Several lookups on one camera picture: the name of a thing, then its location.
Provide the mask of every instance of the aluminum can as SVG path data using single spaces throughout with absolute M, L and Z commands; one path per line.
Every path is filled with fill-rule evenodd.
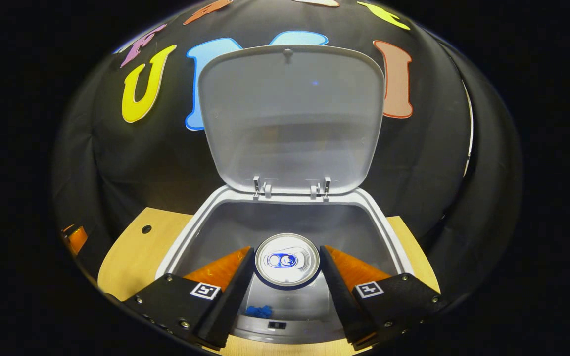
M 303 236 L 292 233 L 269 237 L 256 249 L 256 273 L 277 289 L 298 289 L 314 281 L 320 268 L 318 249 Z

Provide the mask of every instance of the pull tab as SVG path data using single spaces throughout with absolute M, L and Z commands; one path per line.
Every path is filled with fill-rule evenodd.
M 291 253 L 276 252 L 267 257 L 267 264 L 274 268 L 289 268 L 296 265 L 296 256 Z

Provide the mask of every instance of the can lid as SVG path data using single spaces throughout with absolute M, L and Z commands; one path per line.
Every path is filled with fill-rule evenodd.
M 269 284 L 302 286 L 320 267 L 320 254 L 314 243 L 298 234 L 278 234 L 256 249 L 256 270 Z
M 373 59 L 327 45 L 267 45 L 210 61 L 198 79 L 204 130 L 231 188 L 272 194 L 356 189 L 380 135 L 384 75 Z

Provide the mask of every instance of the wooden table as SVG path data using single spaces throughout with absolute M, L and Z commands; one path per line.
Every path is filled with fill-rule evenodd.
M 145 208 L 111 246 L 100 267 L 98 287 L 119 300 L 126 300 L 151 284 L 168 249 L 191 218 L 192 216 L 187 214 Z M 441 293 L 430 263 L 402 218 L 397 216 L 387 219 L 402 243 L 415 277 Z M 151 226 L 151 230 L 143 234 L 142 228 L 147 225 Z M 304 345 L 281 345 L 255 342 L 233 335 L 228 337 L 226 347 L 220 352 L 204 349 L 226 356 L 347 356 L 357 353 L 346 339 Z

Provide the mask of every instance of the blue object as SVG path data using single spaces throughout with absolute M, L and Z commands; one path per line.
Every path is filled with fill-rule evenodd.
M 263 306 L 262 308 L 257 308 L 255 306 L 249 306 L 247 307 L 246 315 L 249 317 L 257 317 L 257 318 L 271 318 L 272 307 Z

